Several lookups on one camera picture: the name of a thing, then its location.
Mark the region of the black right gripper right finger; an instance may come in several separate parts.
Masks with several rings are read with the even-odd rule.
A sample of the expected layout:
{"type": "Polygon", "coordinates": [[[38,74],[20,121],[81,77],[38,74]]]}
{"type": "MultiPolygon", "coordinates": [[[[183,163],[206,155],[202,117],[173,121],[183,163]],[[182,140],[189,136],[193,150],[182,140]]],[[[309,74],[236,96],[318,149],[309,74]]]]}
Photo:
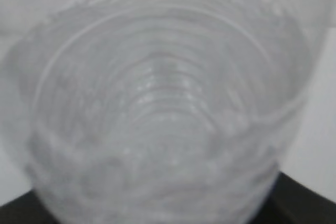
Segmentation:
{"type": "Polygon", "coordinates": [[[335,203],[281,173],[260,212],[257,224],[335,224],[335,203]]]}

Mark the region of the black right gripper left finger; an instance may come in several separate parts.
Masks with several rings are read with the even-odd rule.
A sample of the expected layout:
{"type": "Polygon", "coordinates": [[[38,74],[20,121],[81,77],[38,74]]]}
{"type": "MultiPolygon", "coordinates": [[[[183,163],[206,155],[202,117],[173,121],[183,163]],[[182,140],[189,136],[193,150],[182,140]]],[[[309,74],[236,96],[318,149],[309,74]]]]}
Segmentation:
{"type": "Polygon", "coordinates": [[[1,206],[3,224],[51,224],[59,223],[41,204],[33,191],[1,206]]]}

